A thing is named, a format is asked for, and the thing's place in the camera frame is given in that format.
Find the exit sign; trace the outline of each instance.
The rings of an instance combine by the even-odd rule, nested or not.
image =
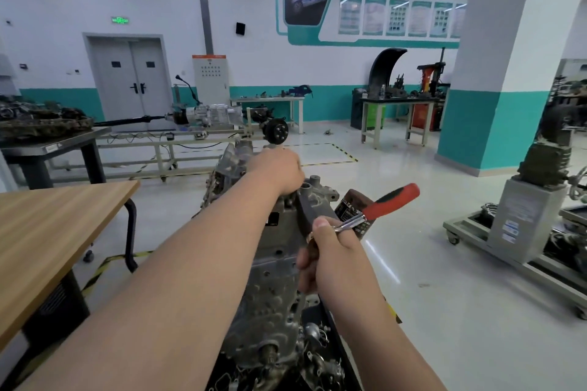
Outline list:
[[[113,24],[128,24],[128,17],[111,17]]]

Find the red tool handle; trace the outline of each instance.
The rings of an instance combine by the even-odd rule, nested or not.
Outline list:
[[[410,201],[418,198],[418,196],[420,196],[420,189],[416,184],[410,183],[382,196],[370,206],[365,207],[363,214],[368,220],[374,220],[401,209]]]

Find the gray door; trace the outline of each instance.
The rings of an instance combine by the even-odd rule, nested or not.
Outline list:
[[[144,108],[137,81],[133,55],[127,40],[118,38],[89,38],[94,78],[106,120],[143,116]],[[145,123],[118,126],[116,131],[147,130]]]
[[[172,88],[168,81],[163,49],[159,39],[140,39],[130,42],[135,62],[137,81],[146,115],[160,116],[171,111]],[[153,120],[149,130],[165,130],[172,125],[165,119]]]

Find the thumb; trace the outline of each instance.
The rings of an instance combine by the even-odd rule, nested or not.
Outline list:
[[[314,220],[312,223],[312,234],[320,250],[326,249],[334,244],[340,244],[334,229],[325,217],[318,217]]]

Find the left arm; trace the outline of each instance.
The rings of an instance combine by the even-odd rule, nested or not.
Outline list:
[[[22,389],[204,389],[267,217],[303,180],[290,150],[254,157],[246,175],[169,237]]]

